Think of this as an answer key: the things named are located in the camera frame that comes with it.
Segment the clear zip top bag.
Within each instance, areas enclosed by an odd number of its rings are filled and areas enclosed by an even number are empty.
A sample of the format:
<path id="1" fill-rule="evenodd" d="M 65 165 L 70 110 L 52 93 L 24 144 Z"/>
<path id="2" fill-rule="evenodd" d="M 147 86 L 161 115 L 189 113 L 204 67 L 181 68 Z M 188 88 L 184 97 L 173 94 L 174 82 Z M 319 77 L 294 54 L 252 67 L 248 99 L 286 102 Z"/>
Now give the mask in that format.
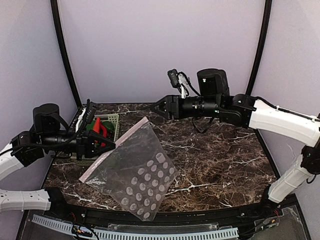
<path id="1" fill-rule="evenodd" d="M 151 222 L 179 172 L 147 117 L 143 117 L 100 155 L 79 180 L 111 196 L 124 210 Z"/>

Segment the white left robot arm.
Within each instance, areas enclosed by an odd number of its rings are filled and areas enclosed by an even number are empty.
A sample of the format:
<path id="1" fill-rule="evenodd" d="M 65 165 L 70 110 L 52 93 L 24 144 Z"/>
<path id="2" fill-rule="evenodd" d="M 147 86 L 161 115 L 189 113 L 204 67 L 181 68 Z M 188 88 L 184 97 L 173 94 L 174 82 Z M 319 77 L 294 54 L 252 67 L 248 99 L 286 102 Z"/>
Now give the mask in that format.
<path id="1" fill-rule="evenodd" d="M 50 151 L 76 154 L 76 159 L 93 158 L 114 150 L 116 144 L 94 130 L 87 129 L 96 113 L 96 104 L 87 101 L 80 126 L 70 130 L 60 116 L 60 108 L 55 103 L 45 103 L 33 109 L 33 125 L 28 131 L 15 136 L 0 152 L 0 178 L 26 168 L 42 159 Z M 0 191 L 0 210 L 50 211 L 59 216 L 67 216 L 67 202 L 57 187 L 47 187 L 35 191 Z"/>

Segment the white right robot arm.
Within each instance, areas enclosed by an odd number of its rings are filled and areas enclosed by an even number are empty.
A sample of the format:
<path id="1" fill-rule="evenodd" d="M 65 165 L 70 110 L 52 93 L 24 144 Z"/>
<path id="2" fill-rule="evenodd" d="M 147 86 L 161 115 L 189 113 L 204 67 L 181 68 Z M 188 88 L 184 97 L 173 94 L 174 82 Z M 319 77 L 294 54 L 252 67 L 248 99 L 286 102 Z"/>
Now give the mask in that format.
<path id="1" fill-rule="evenodd" d="M 151 111 L 168 120 L 209 117 L 242 128 L 276 133 L 304 144 L 295 163 L 267 188 L 269 202 L 280 203 L 304 181 L 320 173 L 320 119 L 273 105 L 258 96 L 230 95 L 226 72 L 207 68 L 197 72 L 199 91 L 190 96 L 190 79 L 184 72 L 167 75 L 178 95 L 167 95 Z"/>

